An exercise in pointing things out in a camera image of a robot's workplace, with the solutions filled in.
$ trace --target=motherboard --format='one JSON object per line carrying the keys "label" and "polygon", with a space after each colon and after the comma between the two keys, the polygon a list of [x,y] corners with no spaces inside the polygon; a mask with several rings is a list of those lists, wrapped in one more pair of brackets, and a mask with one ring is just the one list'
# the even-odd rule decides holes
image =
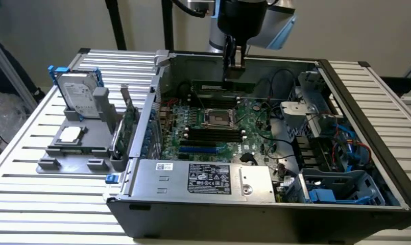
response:
{"label": "motherboard", "polygon": [[250,153],[252,165],[274,167],[266,156],[272,145],[267,128],[270,115],[256,100],[242,100],[231,109],[192,107],[183,102],[160,108],[164,160],[243,163]]}

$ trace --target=power supply label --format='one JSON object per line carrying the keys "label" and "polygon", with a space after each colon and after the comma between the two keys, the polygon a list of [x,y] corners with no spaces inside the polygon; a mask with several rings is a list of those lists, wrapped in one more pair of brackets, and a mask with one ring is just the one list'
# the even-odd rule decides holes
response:
{"label": "power supply label", "polygon": [[231,178],[228,165],[190,164],[190,193],[231,195]]}

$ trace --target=sticker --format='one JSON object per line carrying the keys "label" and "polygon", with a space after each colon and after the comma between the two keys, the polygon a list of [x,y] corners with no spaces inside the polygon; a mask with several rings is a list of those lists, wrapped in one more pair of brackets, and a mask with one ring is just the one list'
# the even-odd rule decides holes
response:
{"label": "sticker", "polygon": [[168,170],[174,169],[174,164],[170,162],[160,162],[156,164],[155,170]]}
{"label": "sticker", "polygon": [[187,190],[190,193],[231,195],[230,166],[190,164]]}
{"label": "sticker", "polygon": [[75,111],[83,117],[99,118],[91,89],[79,83],[64,83],[64,89]]}

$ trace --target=green circuit board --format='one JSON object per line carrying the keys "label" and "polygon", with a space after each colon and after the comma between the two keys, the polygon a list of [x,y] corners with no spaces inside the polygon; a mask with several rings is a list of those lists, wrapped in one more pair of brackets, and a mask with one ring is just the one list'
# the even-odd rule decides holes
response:
{"label": "green circuit board", "polygon": [[212,161],[212,162],[232,162],[242,163],[239,158],[244,153],[254,153],[258,163],[267,161],[267,157],[262,155],[260,145],[264,144],[267,148],[271,144],[268,140],[264,140],[259,136],[259,132],[266,137],[271,136],[271,131],[259,130],[256,127],[256,119],[266,124],[267,114],[260,113],[252,109],[254,104],[258,103],[254,100],[246,100],[242,102],[235,109],[231,110],[232,114],[232,126],[218,127],[220,129],[244,130],[247,138],[243,142],[216,142],[218,154],[188,154],[188,159],[179,159],[179,147],[183,138],[184,128],[210,128],[204,123],[204,118],[208,111],[224,112],[224,109],[203,109],[194,108],[186,105],[174,105],[170,108],[171,124],[170,127],[163,127],[164,142],[163,142],[163,153],[162,159],[164,160],[188,160],[188,161]]}

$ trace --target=white wall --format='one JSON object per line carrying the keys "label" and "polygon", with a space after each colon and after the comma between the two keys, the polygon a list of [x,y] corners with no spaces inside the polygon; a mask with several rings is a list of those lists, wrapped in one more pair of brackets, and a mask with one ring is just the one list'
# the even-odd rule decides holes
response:
{"label": "white wall", "polygon": [[[368,61],[399,76],[411,64],[411,0],[295,0],[295,29],[280,51],[251,54]],[[80,47],[115,49],[104,0],[3,0],[0,40],[39,86],[47,66],[67,65]],[[119,0],[131,50],[164,48],[160,0]],[[175,48],[204,51],[210,20],[174,7]]]}

